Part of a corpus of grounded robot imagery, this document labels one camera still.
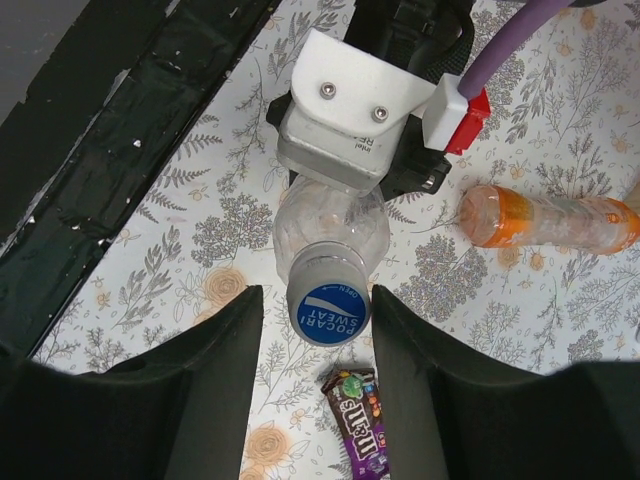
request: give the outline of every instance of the plastic bottle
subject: plastic bottle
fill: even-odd
[[[389,249],[380,188],[358,198],[298,176],[276,215],[273,240],[296,332],[320,346],[359,335],[370,315],[368,278]]]
[[[480,186],[462,198],[460,227],[478,247],[553,244],[609,255],[633,245],[640,217],[611,198],[527,198]]]

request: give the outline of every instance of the bottle cap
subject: bottle cap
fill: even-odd
[[[356,338],[370,314],[365,275],[362,258],[345,245],[322,242],[301,251],[287,287],[289,318],[298,335],[322,347]]]

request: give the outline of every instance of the brown candy package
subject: brown candy package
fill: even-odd
[[[323,385],[322,393],[338,422],[354,480],[379,480],[389,473],[374,370],[339,370]]]

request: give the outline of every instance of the orange bottle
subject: orange bottle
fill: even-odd
[[[640,217],[612,198],[528,198],[479,186],[462,198],[460,227],[478,247],[552,244],[609,255],[633,245]]]

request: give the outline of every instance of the floral pattern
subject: floral pattern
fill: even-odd
[[[480,0],[474,55],[518,4]],[[293,331],[275,271],[274,213],[287,191],[269,102],[289,88],[309,29],[341,37],[346,0],[283,1],[115,239],[36,359],[103,372],[204,321],[246,285],[265,321],[243,480],[350,479],[326,401],[335,363],[372,364],[371,330],[322,349]],[[392,245],[371,281],[473,348],[548,373],[579,360],[640,358],[640,246],[612,256],[567,247],[471,247],[463,191],[623,198],[638,178],[640,0],[563,10],[488,85],[493,115],[434,195],[389,202]]]

